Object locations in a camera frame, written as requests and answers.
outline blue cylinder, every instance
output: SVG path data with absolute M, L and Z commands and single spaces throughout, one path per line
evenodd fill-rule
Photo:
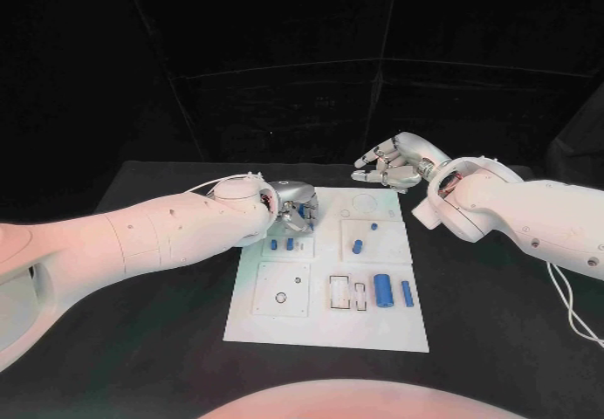
M 375 288 L 375 302 L 377 307 L 386 308 L 393 306 L 392 299 L 392 288 L 390 288 L 390 276 L 385 273 L 377 274 L 373 277 L 373 288 Z
M 351 253 L 357 255 L 362 252 L 362 240 L 354 240 L 354 246 L 351 247 Z

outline robotic hand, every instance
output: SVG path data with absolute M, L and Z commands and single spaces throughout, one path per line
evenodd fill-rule
M 412 210 L 428 229 L 444 224 L 470 242 L 501 231 L 522 251 L 604 279 L 604 192 L 555 181 L 522 181 L 496 159 L 452 160 L 418 135 L 399 133 L 354 162 L 351 179 L 406 193 L 421 178 L 428 196 Z
M 207 196 L 193 193 L 206 184 L 59 223 L 0 224 L 0 371 L 104 286 L 252 244 L 274 221 L 311 231 L 311 185 L 248 174 L 220 179 Z

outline cable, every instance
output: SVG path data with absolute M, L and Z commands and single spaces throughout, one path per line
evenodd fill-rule
M 222 177 L 220 179 L 213 179 L 212 181 L 209 181 L 209 182 L 206 182 L 206 183 L 202 183 L 200 185 L 197 185 L 194 188 L 190 188 L 189 190 L 186 190 L 184 191 L 184 193 L 186 192 L 193 192 L 196 189 L 199 189 L 199 188 L 202 188 L 203 186 L 206 186 L 206 185 L 209 185 L 209 184 L 212 184 L 212 183 L 216 183 L 215 185 L 213 185 L 213 187 L 212 187 L 212 189 L 210 189 L 210 191 L 207 192 L 207 195 L 210 195 L 212 194 L 212 192 L 213 192 L 213 188 L 220 184 L 220 182 L 223 182 L 223 181 L 226 181 L 228 179 L 233 179 L 235 177 L 256 177 L 256 178 L 259 178 L 259 179 L 262 179 L 262 174 L 261 173 L 258 173 L 258 175 L 253 175 L 252 174 L 252 172 L 248 172 L 248 174 L 246 175 L 230 175 L 230 176 L 226 176 L 226 177 Z
M 581 336 L 581 338 L 585 338 L 586 340 L 592 340 L 604 348 L 604 339 L 601 339 L 597 336 L 597 334 L 594 334 L 594 332 L 591 332 L 591 329 L 589 329 L 588 325 L 585 324 L 585 322 L 582 321 L 581 317 L 578 316 L 578 314 L 572 310 L 572 288 L 569 287 L 569 281 L 566 280 L 566 277 L 563 276 L 563 273 L 559 270 L 559 267 L 556 265 L 550 264 L 549 262 L 546 262 L 546 265 L 548 265 L 548 272 L 549 272 L 550 282 L 553 282 L 553 285 L 556 286 L 559 297 L 562 298 L 562 302 L 563 302 L 566 308 L 569 309 L 569 326 L 572 327 L 572 330 L 573 330 L 575 334 L 578 336 Z M 563 297 L 563 292 L 559 289 L 559 284 L 558 284 L 558 281 L 556 281 L 556 279 L 553 277 L 553 272 L 550 271 L 550 266 L 553 266 L 556 268 L 558 274 L 562 277 L 563 283 L 566 284 L 566 289 L 569 291 L 569 300 L 568 301 L 566 301 L 566 299 Z M 582 325 L 582 327 L 585 327 L 585 330 L 588 331 L 589 336 L 586 334 L 581 333 L 579 330 L 576 330 L 575 323 L 572 321 L 572 317 L 576 319 L 576 321 L 579 322 L 579 324 Z

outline black tablecloth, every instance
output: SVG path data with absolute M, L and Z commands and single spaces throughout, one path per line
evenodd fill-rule
M 124 164 L 98 212 L 261 171 L 268 181 L 375 187 L 351 166 Z M 285 383 L 362 378 L 438 388 L 532 418 L 604 415 L 604 352 L 575 336 L 545 263 L 491 232 L 475 244 L 411 215 L 400 196 L 428 354 L 223 342 L 239 249 L 105 287 L 0 373 L 0 415 L 194 418 Z M 604 284 L 569 274 L 578 310 L 604 334 Z

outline table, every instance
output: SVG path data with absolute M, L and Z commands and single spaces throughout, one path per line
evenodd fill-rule
M 375 187 L 351 166 L 129 161 L 96 212 L 178 193 L 225 175 Z M 575 336 L 545 263 L 499 232 L 475 244 L 411 215 L 425 183 L 400 196 L 428 354 L 223 342 L 239 249 L 127 279 L 88 296 L 0 374 L 11 418 L 196 418 L 285 383 L 400 381 L 468 396 L 530 418 L 604 412 L 604 353 Z M 569 274 L 578 310 L 604 334 L 604 284 Z

